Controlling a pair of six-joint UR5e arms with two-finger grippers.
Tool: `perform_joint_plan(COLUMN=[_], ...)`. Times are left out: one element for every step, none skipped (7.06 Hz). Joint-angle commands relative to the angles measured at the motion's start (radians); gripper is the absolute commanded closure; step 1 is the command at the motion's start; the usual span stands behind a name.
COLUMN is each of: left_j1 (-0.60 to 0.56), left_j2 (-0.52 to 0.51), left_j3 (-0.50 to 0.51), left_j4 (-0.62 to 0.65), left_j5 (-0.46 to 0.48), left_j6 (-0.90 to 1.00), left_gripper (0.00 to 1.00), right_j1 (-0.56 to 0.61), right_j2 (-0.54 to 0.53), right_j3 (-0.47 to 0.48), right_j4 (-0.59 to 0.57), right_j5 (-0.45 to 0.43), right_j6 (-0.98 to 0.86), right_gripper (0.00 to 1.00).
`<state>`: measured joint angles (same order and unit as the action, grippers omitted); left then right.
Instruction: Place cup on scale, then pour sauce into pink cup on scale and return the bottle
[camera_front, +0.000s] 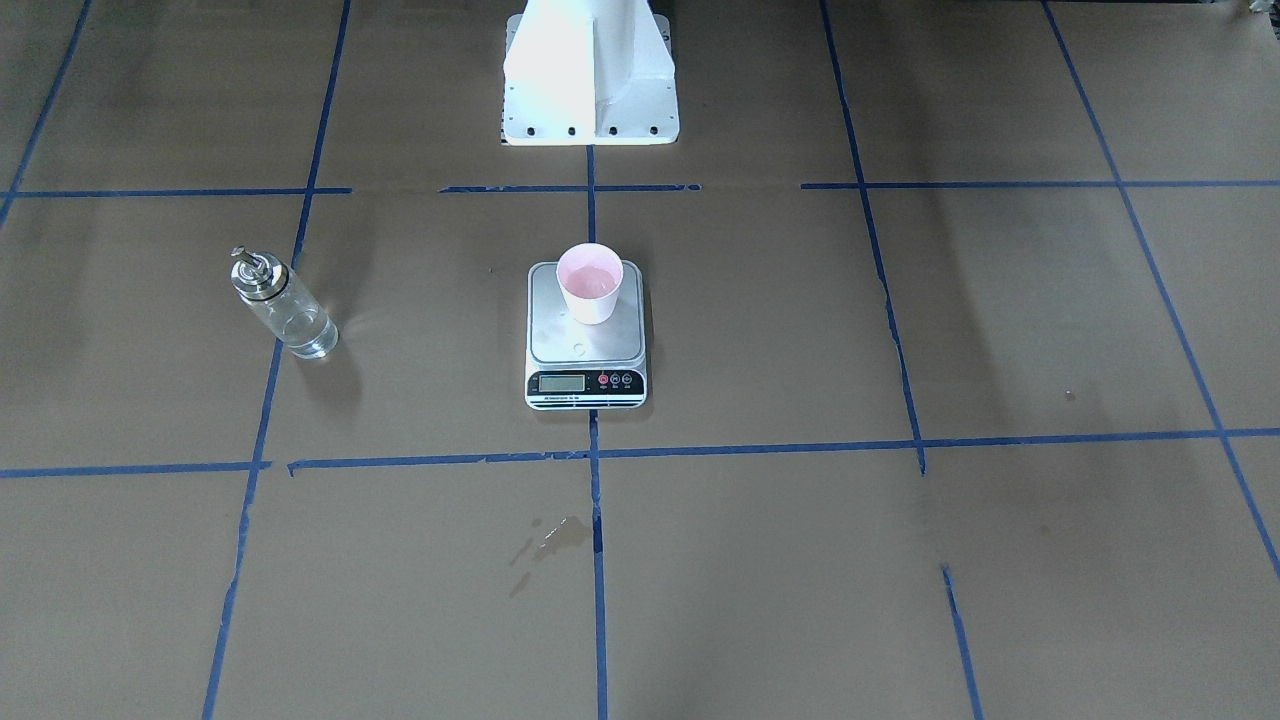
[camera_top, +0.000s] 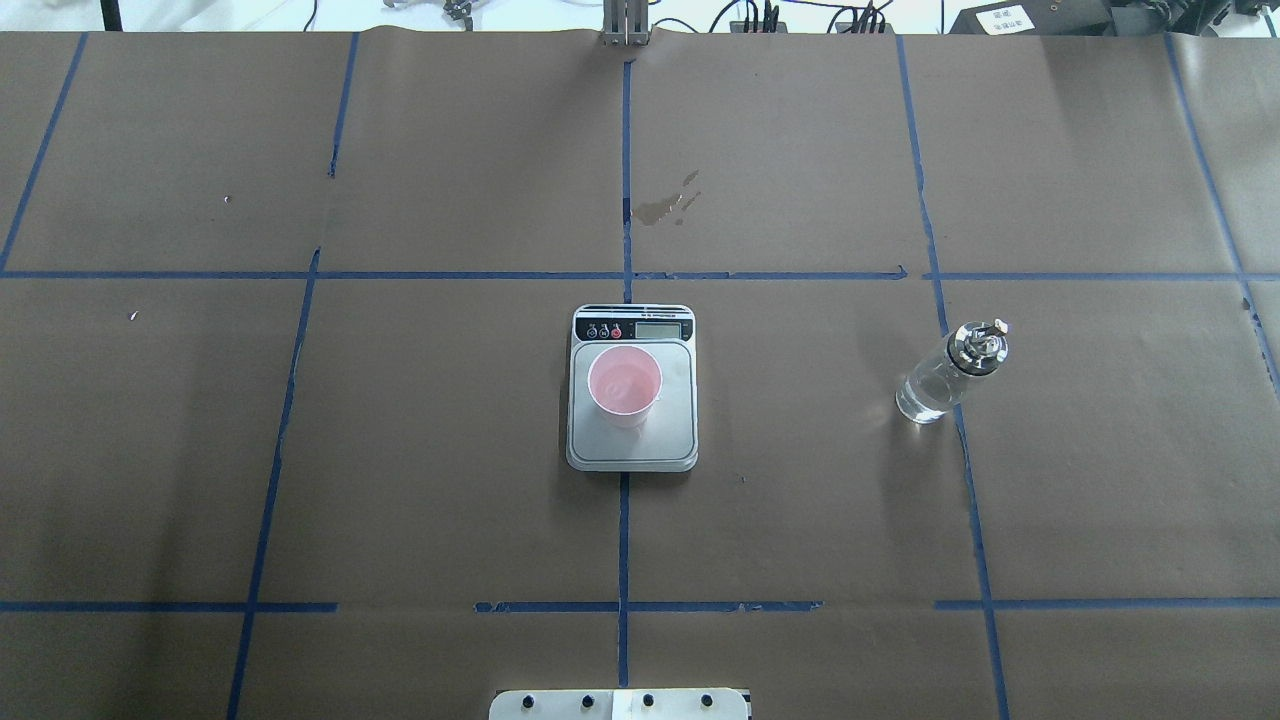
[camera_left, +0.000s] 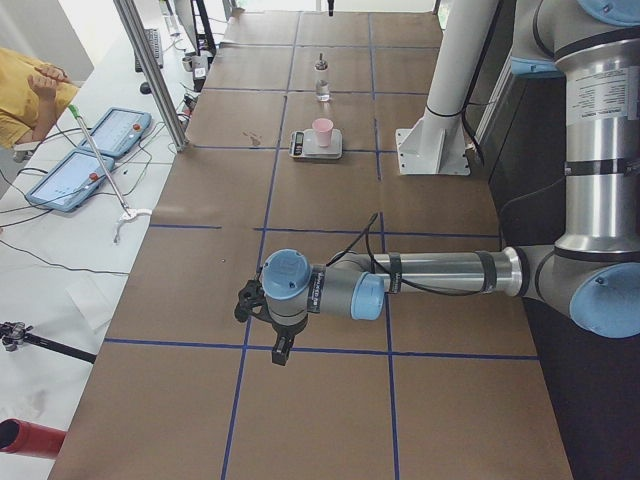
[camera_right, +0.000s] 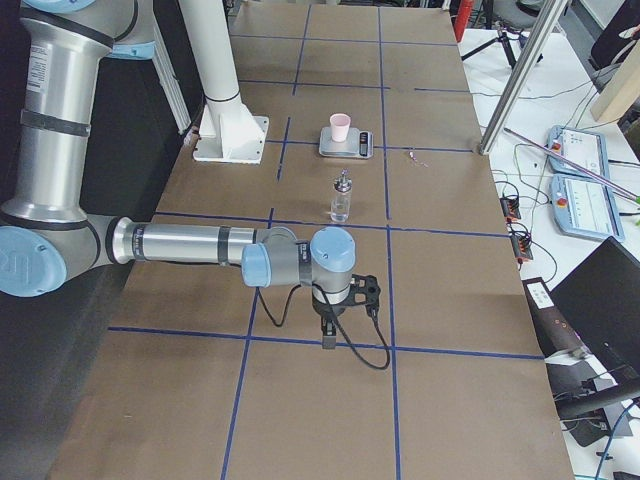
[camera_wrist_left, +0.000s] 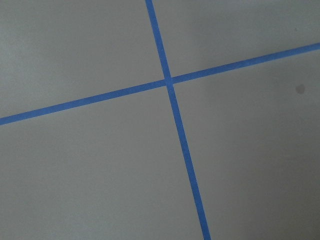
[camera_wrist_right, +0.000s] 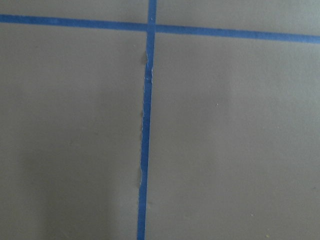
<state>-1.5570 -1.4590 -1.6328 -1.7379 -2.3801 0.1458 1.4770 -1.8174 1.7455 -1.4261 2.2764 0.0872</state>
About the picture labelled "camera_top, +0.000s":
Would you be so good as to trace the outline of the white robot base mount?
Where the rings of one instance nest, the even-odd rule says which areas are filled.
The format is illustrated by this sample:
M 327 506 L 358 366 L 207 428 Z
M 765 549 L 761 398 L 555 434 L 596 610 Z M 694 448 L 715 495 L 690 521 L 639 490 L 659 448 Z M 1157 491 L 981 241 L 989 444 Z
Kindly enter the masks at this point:
M 748 691 L 728 687 L 524 689 L 498 693 L 489 719 L 751 719 Z

